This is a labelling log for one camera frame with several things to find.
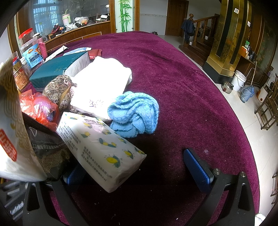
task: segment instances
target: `red label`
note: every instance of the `red label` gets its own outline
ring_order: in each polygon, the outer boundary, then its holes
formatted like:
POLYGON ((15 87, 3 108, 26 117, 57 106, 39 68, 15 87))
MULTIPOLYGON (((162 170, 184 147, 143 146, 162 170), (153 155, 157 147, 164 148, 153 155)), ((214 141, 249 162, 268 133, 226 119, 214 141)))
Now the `red label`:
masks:
POLYGON ((0 145, 7 155, 15 162, 17 158, 17 151, 3 129, 0 129, 0 145))

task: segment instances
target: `blue knitted towel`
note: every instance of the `blue knitted towel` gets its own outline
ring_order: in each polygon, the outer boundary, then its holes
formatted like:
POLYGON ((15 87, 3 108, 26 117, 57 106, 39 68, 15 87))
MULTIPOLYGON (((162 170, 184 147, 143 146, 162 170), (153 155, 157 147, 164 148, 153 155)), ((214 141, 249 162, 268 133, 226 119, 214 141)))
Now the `blue knitted towel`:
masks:
POLYGON ((138 133, 151 134, 157 126, 158 108, 157 101, 148 94, 125 92, 108 107, 108 115, 113 120, 110 127, 127 138, 138 133))

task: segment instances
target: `window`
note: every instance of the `window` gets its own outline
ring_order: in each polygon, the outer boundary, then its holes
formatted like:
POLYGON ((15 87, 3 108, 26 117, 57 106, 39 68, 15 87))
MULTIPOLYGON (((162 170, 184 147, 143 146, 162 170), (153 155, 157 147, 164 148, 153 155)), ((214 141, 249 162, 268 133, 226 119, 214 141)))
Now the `window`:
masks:
POLYGON ((51 33, 55 24, 63 25, 62 15, 66 10, 73 22, 75 17, 109 13, 109 8, 105 7, 107 4, 109 0, 30 0, 29 23, 34 33, 45 36, 51 33))

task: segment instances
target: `blue plastic watering can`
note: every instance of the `blue plastic watering can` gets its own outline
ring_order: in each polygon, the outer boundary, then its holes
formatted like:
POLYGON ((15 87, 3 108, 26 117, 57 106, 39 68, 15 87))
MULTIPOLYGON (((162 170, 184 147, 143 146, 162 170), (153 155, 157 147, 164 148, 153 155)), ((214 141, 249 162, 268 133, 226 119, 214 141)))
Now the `blue plastic watering can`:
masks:
POLYGON ((253 86, 247 86, 246 88, 243 88, 241 90, 241 96, 240 100, 245 103, 246 101, 249 100, 250 97, 253 97, 254 95, 254 87, 253 86))

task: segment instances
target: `red packet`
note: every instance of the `red packet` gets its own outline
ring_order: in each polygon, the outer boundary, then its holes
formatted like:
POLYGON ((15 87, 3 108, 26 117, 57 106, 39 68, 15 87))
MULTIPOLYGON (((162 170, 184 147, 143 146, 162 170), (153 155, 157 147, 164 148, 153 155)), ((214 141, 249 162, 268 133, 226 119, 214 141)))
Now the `red packet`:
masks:
POLYGON ((88 54, 89 54, 90 60, 93 60, 96 57, 101 57, 101 51, 102 51, 102 49, 89 50, 88 54))

